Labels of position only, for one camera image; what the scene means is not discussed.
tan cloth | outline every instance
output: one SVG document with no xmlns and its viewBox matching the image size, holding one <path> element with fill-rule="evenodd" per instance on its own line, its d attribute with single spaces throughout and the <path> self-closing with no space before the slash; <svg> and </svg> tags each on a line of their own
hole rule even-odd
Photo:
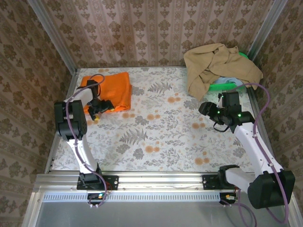
<svg viewBox="0 0 303 227">
<path fill-rule="evenodd" d="M 202 99 L 210 84 L 219 77 L 235 77 L 243 83 L 259 83 L 263 78 L 263 73 L 251 60 L 239 55 L 238 47 L 204 45 L 187 51 L 184 60 L 188 93 L 198 100 Z"/>
</svg>

green bowl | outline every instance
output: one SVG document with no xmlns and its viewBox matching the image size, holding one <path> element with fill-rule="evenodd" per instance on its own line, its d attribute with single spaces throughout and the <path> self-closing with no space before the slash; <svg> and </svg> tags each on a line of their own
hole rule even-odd
<svg viewBox="0 0 303 227">
<path fill-rule="evenodd" d="M 241 56 L 243 56 L 243 57 L 245 57 L 245 58 L 247 58 L 248 59 L 248 57 L 245 55 L 245 54 L 243 54 L 243 53 L 241 53 L 241 52 L 239 52 L 239 55 L 241 55 Z M 225 91 L 225 90 L 232 90 L 232 89 L 234 89 L 235 87 L 237 87 L 237 85 L 235 85 L 234 83 L 227 83 L 227 84 L 211 84 L 210 86 L 209 86 L 209 91 Z"/>
</svg>

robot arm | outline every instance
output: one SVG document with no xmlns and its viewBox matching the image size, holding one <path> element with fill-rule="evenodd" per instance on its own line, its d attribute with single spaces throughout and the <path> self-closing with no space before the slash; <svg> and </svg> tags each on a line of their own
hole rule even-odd
<svg viewBox="0 0 303 227">
<path fill-rule="evenodd" d="M 283 170 L 282 166 L 269 152 L 264 141 L 256 131 L 256 136 L 272 164 L 268 164 L 264 153 L 257 145 L 253 134 L 254 118 L 250 112 L 242 112 L 238 92 L 219 94 L 218 105 L 204 102 L 199 112 L 208 115 L 216 124 L 227 125 L 239 139 L 252 163 L 255 176 L 245 173 L 237 165 L 222 166 L 218 171 L 219 184 L 222 188 L 237 186 L 248 194 L 252 206 L 256 209 L 283 205 L 283 198 L 273 173 L 272 166 L 277 171 L 283 184 L 288 203 L 294 187 L 294 175 L 291 171 Z"/>
<path fill-rule="evenodd" d="M 87 86 L 92 84 L 97 84 L 97 82 L 94 80 L 87 81 Z M 83 107 L 85 105 L 89 106 L 88 112 L 92 120 L 96 120 L 98 118 L 98 113 L 103 113 L 106 110 L 111 110 L 114 108 L 109 100 L 105 101 L 98 98 L 98 90 L 98 86 L 87 88 L 78 93 L 69 103 L 69 117 L 71 120 L 72 129 L 77 137 L 79 156 L 76 153 L 75 139 L 67 123 L 65 110 L 67 100 L 54 104 L 56 133 L 61 136 L 63 140 L 66 141 L 72 148 L 80 166 L 80 180 L 82 181 L 82 184 L 92 189 L 96 189 L 98 184 L 102 183 L 95 174 L 91 173 L 91 171 L 101 174 L 101 170 L 88 146 L 86 139 L 87 122 Z"/>
</svg>

orange towel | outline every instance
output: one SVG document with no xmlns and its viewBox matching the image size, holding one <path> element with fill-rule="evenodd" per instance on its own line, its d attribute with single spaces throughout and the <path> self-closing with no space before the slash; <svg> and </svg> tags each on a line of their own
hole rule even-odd
<svg viewBox="0 0 303 227">
<path fill-rule="evenodd" d="M 81 87 L 86 86 L 91 76 L 83 77 Z M 94 76 L 93 80 L 101 82 L 102 76 Z M 105 76 L 105 80 L 101 86 L 100 99 L 110 100 L 115 107 L 115 112 L 131 109 L 132 85 L 129 82 L 127 72 L 121 72 L 111 76 Z M 84 107 L 84 112 L 88 114 L 88 106 Z"/>
</svg>

floral tablecloth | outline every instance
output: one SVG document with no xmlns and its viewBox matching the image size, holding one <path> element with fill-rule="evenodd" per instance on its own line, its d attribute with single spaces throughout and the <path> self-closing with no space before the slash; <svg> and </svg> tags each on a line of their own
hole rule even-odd
<svg viewBox="0 0 303 227">
<path fill-rule="evenodd" d="M 198 108 L 204 101 L 217 103 L 218 92 L 202 102 L 186 91 L 186 68 L 80 69 L 82 77 L 128 72 L 132 89 L 131 110 L 104 113 L 98 122 L 87 116 L 87 139 L 93 157 L 106 171 L 212 172 L 237 164 L 252 172 L 245 150 L 228 130 L 213 129 L 213 122 Z M 246 90 L 240 92 L 243 111 L 252 113 Z M 53 170 L 79 169 L 72 149 L 60 141 Z"/>
</svg>

